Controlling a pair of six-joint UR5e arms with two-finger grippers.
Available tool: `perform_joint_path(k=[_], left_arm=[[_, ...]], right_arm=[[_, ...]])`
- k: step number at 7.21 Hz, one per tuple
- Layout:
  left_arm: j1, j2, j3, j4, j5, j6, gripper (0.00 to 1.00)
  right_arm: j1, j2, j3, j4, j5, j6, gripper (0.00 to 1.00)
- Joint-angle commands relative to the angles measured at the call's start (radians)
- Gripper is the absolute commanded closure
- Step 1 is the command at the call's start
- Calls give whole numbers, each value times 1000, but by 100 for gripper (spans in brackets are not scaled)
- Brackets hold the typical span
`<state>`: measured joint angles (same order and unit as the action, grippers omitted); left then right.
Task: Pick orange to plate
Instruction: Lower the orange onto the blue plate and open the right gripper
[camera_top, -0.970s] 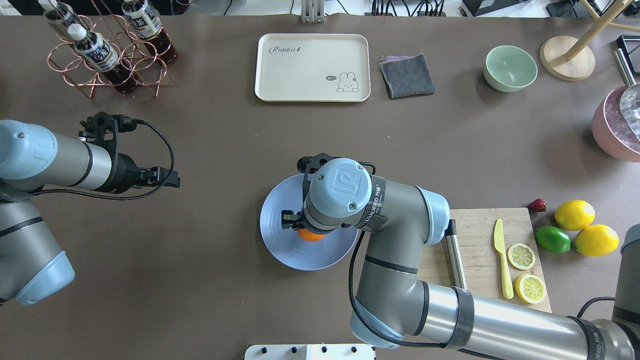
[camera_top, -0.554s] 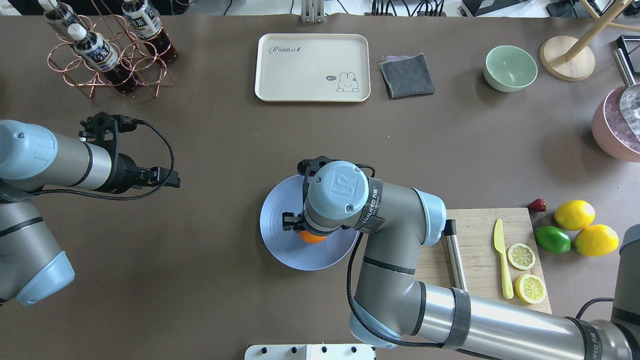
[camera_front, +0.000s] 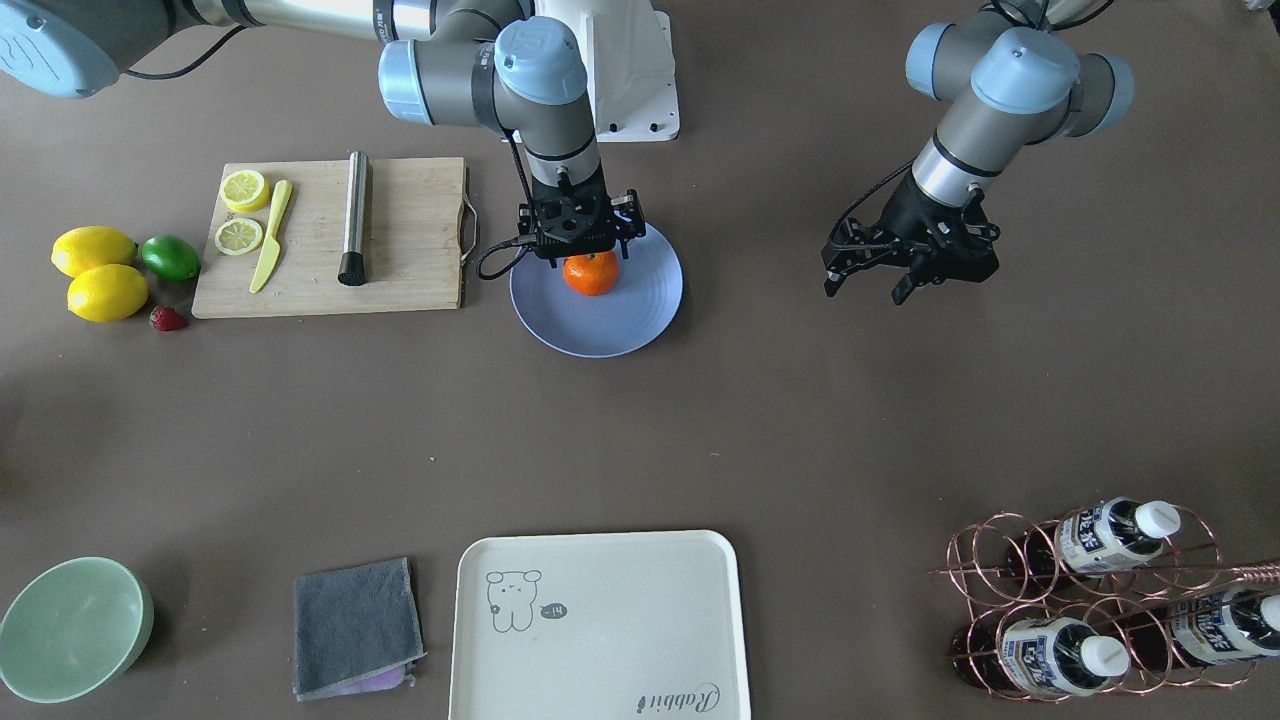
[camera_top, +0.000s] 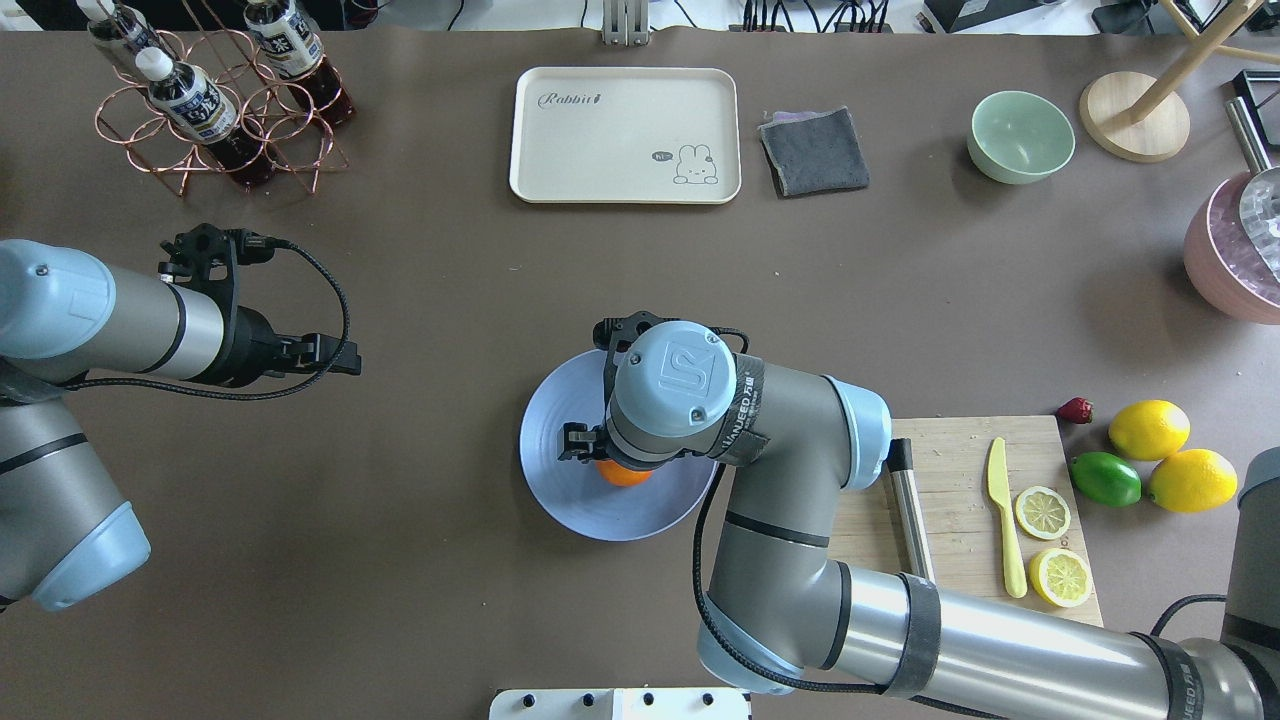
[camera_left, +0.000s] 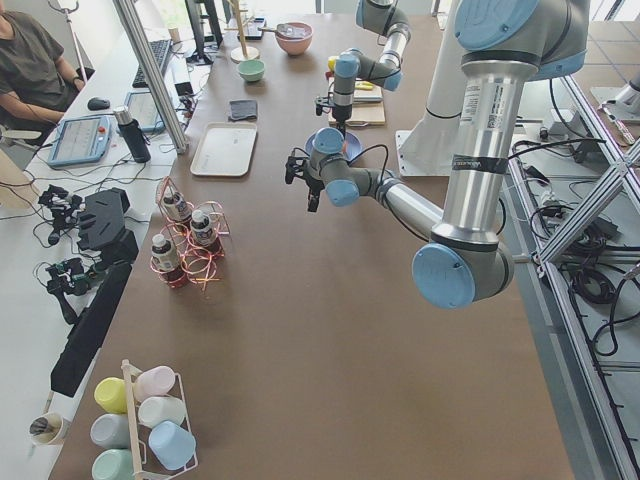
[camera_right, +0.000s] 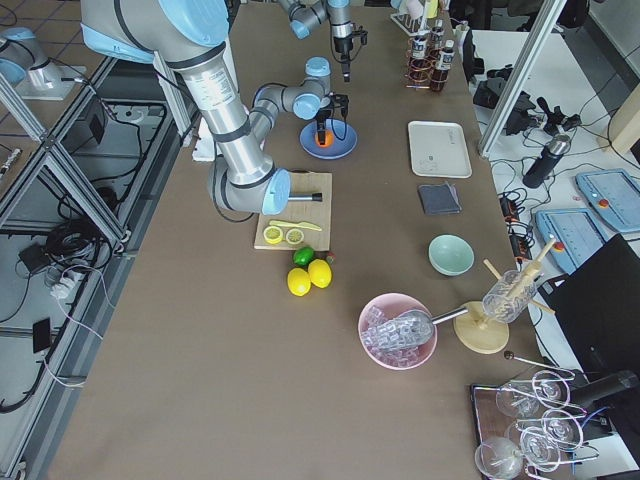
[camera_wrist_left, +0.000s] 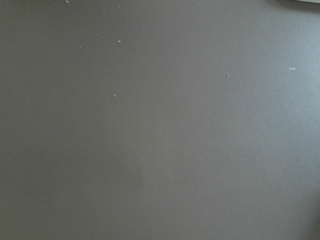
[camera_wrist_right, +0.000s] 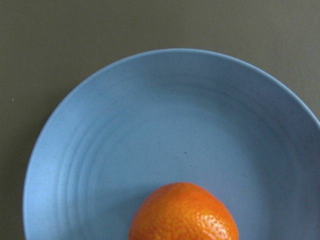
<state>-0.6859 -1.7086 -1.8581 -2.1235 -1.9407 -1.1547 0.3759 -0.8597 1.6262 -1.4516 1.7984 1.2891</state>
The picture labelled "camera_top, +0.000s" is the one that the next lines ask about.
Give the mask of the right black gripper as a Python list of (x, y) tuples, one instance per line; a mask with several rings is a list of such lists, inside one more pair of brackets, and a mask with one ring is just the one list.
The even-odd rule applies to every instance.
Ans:
[(644, 379), (639, 370), (622, 370), (641, 364), (643, 357), (632, 352), (632, 346), (641, 337), (653, 327), (673, 320), (654, 313), (632, 313), (605, 316), (593, 327), (593, 346), (605, 352), (602, 370), (605, 419), (594, 427), (564, 423), (559, 433), (559, 460), (612, 460), (622, 466), (662, 466), (681, 456), (675, 441), (658, 436), (652, 428), (652, 419), (645, 415), (650, 407), (644, 401), (646, 393), (657, 387), (655, 383)]

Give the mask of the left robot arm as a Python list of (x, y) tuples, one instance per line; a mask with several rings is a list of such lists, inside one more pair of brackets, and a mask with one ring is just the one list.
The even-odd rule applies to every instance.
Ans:
[(349, 305), (342, 328), (283, 334), (241, 302), (238, 272), (288, 240), (201, 224), (163, 245), (155, 275), (32, 240), (1, 246), (1, 596), (50, 612), (141, 568), (151, 544), (67, 406), (82, 389), (137, 387), (246, 402), (247, 386), (357, 375)]

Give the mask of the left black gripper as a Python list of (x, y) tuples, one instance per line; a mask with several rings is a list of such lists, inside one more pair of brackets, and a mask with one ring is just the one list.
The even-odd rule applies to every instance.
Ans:
[(205, 386), (238, 388), (262, 375), (362, 373), (355, 342), (328, 334), (278, 334), (261, 314), (239, 304), (238, 270), (266, 263), (284, 241), (246, 229), (201, 224), (163, 243), (157, 272), (177, 304), (170, 348), (157, 374)]

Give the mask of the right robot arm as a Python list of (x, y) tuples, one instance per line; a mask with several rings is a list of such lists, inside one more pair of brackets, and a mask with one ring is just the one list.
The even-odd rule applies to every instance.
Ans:
[(829, 556), (840, 495), (891, 455), (881, 396), (735, 354), (721, 331), (639, 311), (593, 332), (605, 413), (562, 459), (735, 469), (699, 655), (755, 693), (874, 693), (970, 717), (1275, 719), (1277, 451), (1249, 465), (1220, 637), (1119, 633)]

